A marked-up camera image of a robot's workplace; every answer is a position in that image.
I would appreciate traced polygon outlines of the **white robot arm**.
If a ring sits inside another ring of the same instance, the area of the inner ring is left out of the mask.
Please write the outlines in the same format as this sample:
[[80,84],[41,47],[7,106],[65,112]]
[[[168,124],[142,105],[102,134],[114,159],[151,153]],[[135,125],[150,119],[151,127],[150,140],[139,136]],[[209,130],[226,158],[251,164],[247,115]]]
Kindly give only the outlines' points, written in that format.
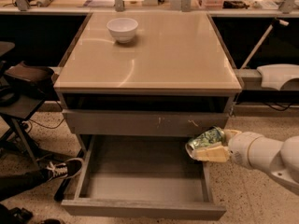
[[213,128],[202,133],[189,147],[197,161],[226,162],[259,170],[285,189],[299,194],[299,137],[286,141],[259,133]]

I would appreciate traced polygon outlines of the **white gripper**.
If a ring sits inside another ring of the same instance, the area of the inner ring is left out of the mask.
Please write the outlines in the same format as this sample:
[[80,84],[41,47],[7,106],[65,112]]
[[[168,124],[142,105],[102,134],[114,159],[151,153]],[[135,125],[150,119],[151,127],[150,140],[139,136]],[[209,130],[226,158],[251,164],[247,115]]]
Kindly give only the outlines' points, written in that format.
[[[224,134],[234,163],[248,169],[263,169],[273,159],[271,150],[275,145],[272,139],[262,134],[232,129],[225,129]],[[205,147],[195,150],[193,157],[198,161],[227,162],[229,152],[224,146]]]

